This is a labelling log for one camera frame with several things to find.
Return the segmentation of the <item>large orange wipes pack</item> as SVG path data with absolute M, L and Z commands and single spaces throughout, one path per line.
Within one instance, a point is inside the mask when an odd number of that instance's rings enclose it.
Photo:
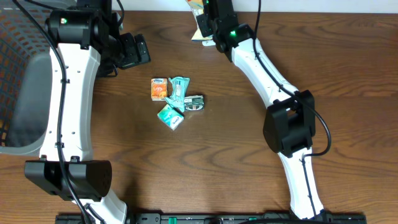
M 195 22 L 197 24 L 197 29 L 196 29 L 194 35 L 192 36 L 191 41 L 204 42 L 203 45 L 209 45 L 208 42 L 211 42 L 213 40 L 213 36 L 209 35 L 207 37 L 204 37 L 203 34 L 201 33 L 201 30 L 199 27 L 199 21 L 198 21 L 198 16 L 204 15 L 203 1 L 202 0 L 185 0 L 185 2 L 189 5 L 190 10 L 194 16 Z

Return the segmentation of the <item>small orange snack packet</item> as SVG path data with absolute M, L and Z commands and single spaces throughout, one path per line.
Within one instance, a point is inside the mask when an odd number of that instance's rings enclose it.
M 151 84 L 151 100 L 164 101 L 167 97 L 167 84 L 166 78 L 153 78 Z

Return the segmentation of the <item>teal snack wrapper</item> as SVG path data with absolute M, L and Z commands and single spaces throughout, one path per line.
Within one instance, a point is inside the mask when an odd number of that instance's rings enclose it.
M 184 98 L 190 83 L 190 78 L 174 77 L 169 78 L 169 82 L 172 84 L 172 94 L 168 97 L 165 97 L 165 101 L 171 107 L 176 108 L 181 112 L 184 112 Z

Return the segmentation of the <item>teal tissue pack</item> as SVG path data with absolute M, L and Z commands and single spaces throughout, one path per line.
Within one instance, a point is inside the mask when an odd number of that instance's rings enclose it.
M 175 130 L 184 121 L 184 116 L 170 105 L 165 105 L 157 113 L 157 117 L 171 130 Z

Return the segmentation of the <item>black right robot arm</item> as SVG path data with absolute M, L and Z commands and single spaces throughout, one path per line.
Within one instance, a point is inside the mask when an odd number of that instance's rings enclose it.
M 257 29 L 241 24 L 231 1 L 203 0 L 197 16 L 202 36 L 212 37 L 219 52 L 255 87 L 266 107 L 263 135 L 284 167 L 290 209 L 299 219 L 316 220 L 323 211 L 312 171 L 315 100 L 289 83 L 264 53 Z

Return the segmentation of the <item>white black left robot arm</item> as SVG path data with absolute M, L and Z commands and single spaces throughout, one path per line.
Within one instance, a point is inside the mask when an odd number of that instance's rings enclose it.
M 39 27 L 50 46 L 52 89 L 39 158 L 25 162 L 24 174 L 80 209 L 78 215 L 58 216 L 57 223 L 133 222 L 126 203 L 111 189 L 110 161 L 93 157 L 90 131 L 96 78 L 150 62 L 143 35 L 120 33 L 123 19 L 110 0 L 77 1 L 53 8 Z

